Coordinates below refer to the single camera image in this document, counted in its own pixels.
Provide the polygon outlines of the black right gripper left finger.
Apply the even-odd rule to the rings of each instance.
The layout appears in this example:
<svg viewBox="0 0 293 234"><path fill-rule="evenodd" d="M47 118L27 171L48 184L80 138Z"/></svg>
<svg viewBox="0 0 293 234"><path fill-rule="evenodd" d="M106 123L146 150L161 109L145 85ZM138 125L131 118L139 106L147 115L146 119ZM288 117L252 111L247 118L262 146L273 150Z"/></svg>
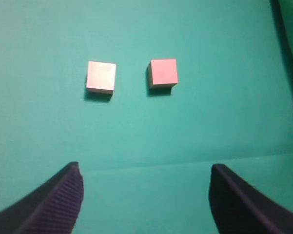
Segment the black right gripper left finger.
<svg viewBox="0 0 293 234"><path fill-rule="evenodd" d="M0 234L70 234L84 197L79 163L70 162L0 212Z"/></svg>

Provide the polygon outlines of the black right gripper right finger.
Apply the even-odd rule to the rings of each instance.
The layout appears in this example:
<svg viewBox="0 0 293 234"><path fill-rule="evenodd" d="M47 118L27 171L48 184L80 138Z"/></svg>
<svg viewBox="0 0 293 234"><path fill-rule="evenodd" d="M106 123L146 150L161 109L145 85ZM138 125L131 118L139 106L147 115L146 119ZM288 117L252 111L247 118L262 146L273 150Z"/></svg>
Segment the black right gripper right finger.
<svg viewBox="0 0 293 234"><path fill-rule="evenodd" d="M293 234L293 213L225 164L213 164L209 204L221 234Z"/></svg>

